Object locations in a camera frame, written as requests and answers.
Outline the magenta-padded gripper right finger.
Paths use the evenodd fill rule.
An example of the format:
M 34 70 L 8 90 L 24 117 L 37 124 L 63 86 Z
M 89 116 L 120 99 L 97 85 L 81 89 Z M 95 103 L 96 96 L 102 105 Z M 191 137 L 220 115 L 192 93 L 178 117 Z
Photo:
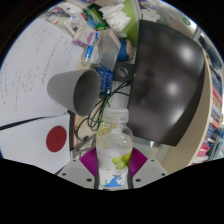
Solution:
M 132 150 L 128 172 L 129 189 L 141 188 L 167 175 L 156 159 L 148 159 L 139 150 Z

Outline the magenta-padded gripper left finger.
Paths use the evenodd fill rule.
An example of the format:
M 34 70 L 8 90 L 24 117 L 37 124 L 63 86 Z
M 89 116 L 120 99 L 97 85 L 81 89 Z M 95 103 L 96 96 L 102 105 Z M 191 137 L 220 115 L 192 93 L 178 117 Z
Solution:
M 87 151 L 81 158 L 72 158 L 58 176 L 78 186 L 96 189 L 99 184 L 96 149 Z

